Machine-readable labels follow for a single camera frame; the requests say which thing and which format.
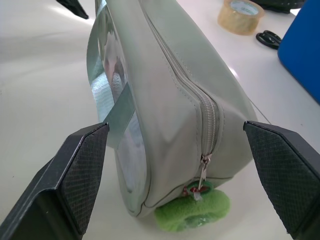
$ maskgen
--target zipper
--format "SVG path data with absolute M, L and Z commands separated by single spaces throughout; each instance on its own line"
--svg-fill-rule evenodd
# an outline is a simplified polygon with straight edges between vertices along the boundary
M 177 61 L 174 54 L 171 52 L 163 38 L 160 36 L 154 25 L 152 24 L 150 18 L 148 17 L 142 0 L 139 0 L 141 9 L 144 13 L 145 19 L 158 42 L 161 50 L 163 51 L 166 59 L 168 60 L 176 79 L 179 83 L 188 91 L 192 92 L 200 101 L 201 116 L 202 116 L 202 139 L 201 139 L 201 178 L 199 181 L 199 188 L 202 186 L 203 180 L 206 180 L 206 171 L 208 164 L 210 163 L 210 157 L 212 151 L 217 142 L 217 132 L 219 123 L 216 122 L 216 111 L 218 111 L 217 104 L 196 84 L 194 84 L 185 73 L 184 69 L 181 67 L 180 63 Z

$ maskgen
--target zipper pull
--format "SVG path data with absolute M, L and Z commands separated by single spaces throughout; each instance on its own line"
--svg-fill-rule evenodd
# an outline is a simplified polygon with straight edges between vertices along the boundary
M 206 178 L 207 178 L 207 167 L 211 161 L 211 156 L 212 156 L 212 153 L 207 155 L 207 156 L 203 156 L 201 158 L 201 163 L 202 163 L 202 169 L 201 169 L 201 175 L 200 175 L 200 180 L 199 180 L 199 186 L 198 186 L 198 190 L 200 191 L 200 189 L 202 188 L 203 186 L 203 182 L 206 181 Z

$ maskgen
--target tape roll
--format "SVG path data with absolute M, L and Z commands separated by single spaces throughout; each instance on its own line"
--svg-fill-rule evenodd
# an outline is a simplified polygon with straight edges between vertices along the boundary
M 251 35 L 265 11 L 249 0 L 224 0 L 218 16 L 218 24 L 231 33 Z

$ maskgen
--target white table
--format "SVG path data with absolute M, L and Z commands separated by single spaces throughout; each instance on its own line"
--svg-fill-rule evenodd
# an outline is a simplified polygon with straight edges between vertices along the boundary
M 80 2 L 94 16 L 94 1 Z M 266 118 L 300 133 L 320 152 L 320 129 L 316 124 L 320 122 L 320 107 L 284 70 L 276 52 L 259 45 L 253 36 L 237 36 L 221 29 L 216 22 L 221 0 L 178 2 Z M 25 0 L 2 1 L 0 13 L 2 222 L 37 170 L 52 158 L 64 139 L 95 124 L 97 113 L 85 61 L 92 19 L 84 21 L 54 1 L 43 0 L 30 0 L 28 4 Z M 293 16 L 268 13 L 258 30 L 268 29 L 282 37 L 292 20 Z M 283 95 L 284 88 L 290 89 L 291 94 Z M 261 122 L 266 122 L 258 110 L 257 115 Z M 253 162 L 221 187 L 232 200 L 226 218 L 179 234 L 158 230 L 152 215 L 142 220 L 128 215 L 115 169 L 113 151 L 107 149 L 85 240 L 291 239 L 260 184 Z

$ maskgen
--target blue box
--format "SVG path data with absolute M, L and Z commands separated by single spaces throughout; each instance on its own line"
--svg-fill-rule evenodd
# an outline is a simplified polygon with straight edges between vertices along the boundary
M 286 32 L 278 57 L 320 104 L 320 0 L 307 0 Z

